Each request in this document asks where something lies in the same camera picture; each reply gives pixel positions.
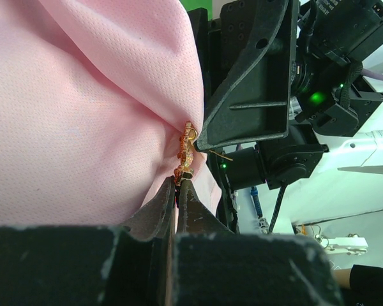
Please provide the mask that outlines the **red maple leaf brooch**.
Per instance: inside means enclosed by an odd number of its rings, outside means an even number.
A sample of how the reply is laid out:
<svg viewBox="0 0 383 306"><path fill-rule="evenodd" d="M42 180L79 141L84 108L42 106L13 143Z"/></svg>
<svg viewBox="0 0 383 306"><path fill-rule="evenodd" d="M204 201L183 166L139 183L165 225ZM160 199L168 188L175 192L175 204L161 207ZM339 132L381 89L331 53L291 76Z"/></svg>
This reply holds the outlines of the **red maple leaf brooch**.
<svg viewBox="0 0 383 306"><path fill-rule="evenodd" d="M194 178L194 143L197 140L198 132L190 121L186 121L183 133L179 137L179 151L177 158L179 165L174 169L174 185L176 191L180 191L184 181Z"/></svg>

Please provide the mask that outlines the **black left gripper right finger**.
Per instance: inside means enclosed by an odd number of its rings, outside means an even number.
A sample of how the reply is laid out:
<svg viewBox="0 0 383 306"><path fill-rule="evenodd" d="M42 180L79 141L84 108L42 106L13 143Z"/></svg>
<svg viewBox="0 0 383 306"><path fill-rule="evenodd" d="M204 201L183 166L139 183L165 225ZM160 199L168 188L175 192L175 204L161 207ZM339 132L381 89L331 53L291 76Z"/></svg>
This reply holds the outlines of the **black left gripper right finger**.
<svg viewBox="0 0 383 306"><path fill-rule="evenodd" d="M178 197L173 305L340 305L326 253L301 235L235 234L200 202L191 181Z"/></svg>

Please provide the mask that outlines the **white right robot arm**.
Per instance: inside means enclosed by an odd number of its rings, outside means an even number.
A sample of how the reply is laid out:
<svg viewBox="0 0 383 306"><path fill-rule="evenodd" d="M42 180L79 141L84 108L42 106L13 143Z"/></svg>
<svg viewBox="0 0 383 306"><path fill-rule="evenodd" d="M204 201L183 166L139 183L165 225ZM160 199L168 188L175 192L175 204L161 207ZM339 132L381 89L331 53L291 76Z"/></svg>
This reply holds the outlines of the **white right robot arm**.
<svg viewBox="0 0 383 306"><path fill-rule="evenodd" d="M188 10L204 81L196 149L222 195L217 218L237 231L234 192L284 194L323 166L362 164L383 92L363 61L383 45L382 1L233 1L209 20Z"/></svg>

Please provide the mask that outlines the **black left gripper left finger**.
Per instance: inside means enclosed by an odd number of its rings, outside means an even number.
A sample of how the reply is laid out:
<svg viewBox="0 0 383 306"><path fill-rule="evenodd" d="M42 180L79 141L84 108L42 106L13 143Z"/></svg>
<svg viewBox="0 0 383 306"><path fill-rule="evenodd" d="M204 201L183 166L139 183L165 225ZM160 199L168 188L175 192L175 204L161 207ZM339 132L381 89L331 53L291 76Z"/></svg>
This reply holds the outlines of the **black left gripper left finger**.
<svg viewBox="0 0 383 306"><path fill-rule="evenodd" d="M0 226L0 305L166 305L174 179L120 225Z"/></svg>

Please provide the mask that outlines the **pink t-shirt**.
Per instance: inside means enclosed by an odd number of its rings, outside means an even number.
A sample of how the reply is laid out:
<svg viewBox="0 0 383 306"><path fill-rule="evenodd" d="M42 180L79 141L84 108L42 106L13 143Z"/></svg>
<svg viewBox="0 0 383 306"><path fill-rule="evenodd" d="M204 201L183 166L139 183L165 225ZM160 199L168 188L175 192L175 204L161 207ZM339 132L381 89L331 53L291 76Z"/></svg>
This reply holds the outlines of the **pink t-shirt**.
<svg viewBox="0 0 383 306"><path fill-rule="evenodd" d="M0 225L122 223L203 116L179 1L0 1Z"/></svg>

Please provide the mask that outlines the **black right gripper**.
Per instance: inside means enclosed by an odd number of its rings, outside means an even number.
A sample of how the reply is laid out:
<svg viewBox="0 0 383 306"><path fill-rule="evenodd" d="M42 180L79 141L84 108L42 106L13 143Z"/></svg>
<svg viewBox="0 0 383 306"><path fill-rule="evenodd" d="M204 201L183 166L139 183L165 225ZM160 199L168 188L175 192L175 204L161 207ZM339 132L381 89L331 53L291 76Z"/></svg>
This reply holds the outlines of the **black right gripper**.
<svg viewBox="0 0 383 306"><path fill-rule="evenodd" d="M299 1L233 1L188 12L204 86L198 150L284 138Z"/></svg>

